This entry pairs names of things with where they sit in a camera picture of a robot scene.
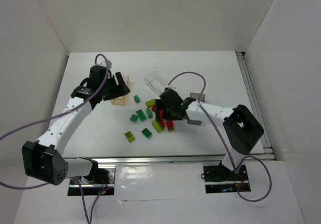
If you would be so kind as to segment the small green 1x2 lego brick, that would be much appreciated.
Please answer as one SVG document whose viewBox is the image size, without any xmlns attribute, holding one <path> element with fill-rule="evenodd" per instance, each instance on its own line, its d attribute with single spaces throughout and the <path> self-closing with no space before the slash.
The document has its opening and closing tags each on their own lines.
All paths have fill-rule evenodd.
<svg viewBox="0 0 321 224">
<path fill-rule="evenodd" d="M 134 101 L 135 101 L 136 103 L 139 103 L 139 102 L 140 102 L 140 98 L 138 97 L 138 95 L 135 95 L 135 96 L 133 97 L 133 99 L 134 99 Z"/>
</svg>

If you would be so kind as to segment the lime printed lego brick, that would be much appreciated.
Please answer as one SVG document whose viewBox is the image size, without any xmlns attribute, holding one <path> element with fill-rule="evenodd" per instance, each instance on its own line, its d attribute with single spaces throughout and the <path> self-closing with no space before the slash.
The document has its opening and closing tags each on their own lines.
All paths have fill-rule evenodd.
<svg viewBox="0 0 321 224">
<path fill-rule="evenodd" d="M 130 131 L 126 132 L 124 135 L 126 136 L 129 143 L 131 143 L 135 140 L 134 135 Z"/>
</svg>

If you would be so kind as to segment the red 2x4 lego brick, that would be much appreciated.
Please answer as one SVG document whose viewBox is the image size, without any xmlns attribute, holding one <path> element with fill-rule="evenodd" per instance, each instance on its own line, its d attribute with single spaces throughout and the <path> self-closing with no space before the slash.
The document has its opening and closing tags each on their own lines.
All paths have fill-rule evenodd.
<svg viewBox="0 0 321 224">
<path fill-rule="evenodd" d="M 163 115 L 164 115 L 164 111 L 162 109 L 160 109 L 158 111 L 158 122 L 162 122 L 163 121 Z"/>
</svg>

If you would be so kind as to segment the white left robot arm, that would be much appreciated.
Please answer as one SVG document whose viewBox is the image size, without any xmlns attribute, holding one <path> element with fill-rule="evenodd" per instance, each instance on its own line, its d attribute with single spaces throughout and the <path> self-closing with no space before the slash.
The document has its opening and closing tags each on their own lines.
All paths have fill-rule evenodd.
<svg viewBox="0 0 321 224">
<path fill-rule="evenodd" d="M 64 150 L 81 124 L 101 101 L 125 96 L 130 92 L 120 72 L 111 74 L 104 66 L 92 66 L 85 78 L 71 93 L 63 115 L 34 142 L 22 147 L 25 173 L 33 178 L 59 185 L 66 178 L 84 177 L 94 182 L 107 172 L 97 161 L 87 157 L 63 158 Z"/>
</svg>

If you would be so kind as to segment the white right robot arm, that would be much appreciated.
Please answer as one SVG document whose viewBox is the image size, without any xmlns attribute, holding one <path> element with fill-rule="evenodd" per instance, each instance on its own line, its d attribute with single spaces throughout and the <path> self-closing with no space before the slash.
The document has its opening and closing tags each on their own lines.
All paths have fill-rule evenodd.
<svg viewBox="0 0 321 224">
<path fill-rule="evenodd" d="M 192 97 L 182 99 L 176 91 L 169 88 L 155 100 L 155 117 L 158 121 L 211 123 L 226 149 L 222 165 L 235 172 L 239 171 L 244 158 L 264 134 L 262 125 L 244 105 L 221 107 Z"/>
</svg>

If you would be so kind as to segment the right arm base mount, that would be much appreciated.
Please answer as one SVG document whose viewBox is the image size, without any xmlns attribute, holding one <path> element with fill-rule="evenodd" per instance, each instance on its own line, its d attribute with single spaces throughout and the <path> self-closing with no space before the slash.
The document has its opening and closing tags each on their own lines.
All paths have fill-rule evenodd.
<svg viewBox="0 0 321 224">
<path fill-rule="evenodd" d="M 245 165 L 241 166 L 240 171 L 236 174 L 221 165 L 203 166 L 201 178 L 205 182 L 205 192 L 211 193 L 232 193 L 250 192 L 251 187 Z"/>
</svg>

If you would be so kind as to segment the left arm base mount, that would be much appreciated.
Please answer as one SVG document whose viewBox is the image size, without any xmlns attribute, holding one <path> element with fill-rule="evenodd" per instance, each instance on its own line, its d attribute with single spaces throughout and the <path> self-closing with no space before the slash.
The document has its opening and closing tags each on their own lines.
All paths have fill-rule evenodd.
<svg viewBox="0 0 321 224">
<path fill-rule="evenodd" d="M 71 167 L 67 175 L 70 178 L 67 195 L 81 196 L 78 181 L 84 196 L 97 196 L 100 192 L 102 192 L 103 196 L 112 196 L 114 195 L 115 174 L 115 165 L 98 164 L 98 166 L 94 167 L 89 164 L 89 166 L 76 165 Z"/>
</svg>

